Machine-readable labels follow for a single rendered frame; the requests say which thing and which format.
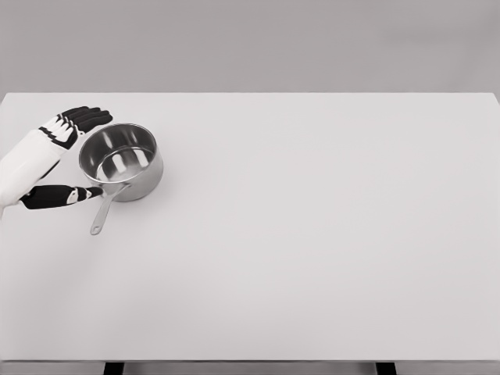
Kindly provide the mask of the stainless steel saucepan with handle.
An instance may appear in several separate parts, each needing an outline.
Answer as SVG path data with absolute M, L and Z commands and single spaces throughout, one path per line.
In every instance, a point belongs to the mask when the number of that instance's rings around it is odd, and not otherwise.
M 90 234 L 101 232 L 113 202 L 132 202 L 149 195 L 163 176 L 163 159 L 151 131 L 133 123 L 103 127 L 82 145 L 79 167 L 91 185 L 103 190 L 103 201 Z

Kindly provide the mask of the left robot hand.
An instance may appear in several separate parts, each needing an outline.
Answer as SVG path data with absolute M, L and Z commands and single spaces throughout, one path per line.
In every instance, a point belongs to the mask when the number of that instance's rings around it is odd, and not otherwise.
M 107 110 L 81 106 L 61 112 L 28 132 L 0 159 L 0 219 L 6 208 L 20 203 L 31 210 L 51 209 L 103 195 L 100 187 L 38 182 L 58 166 L 80 138 L 112 120 Z

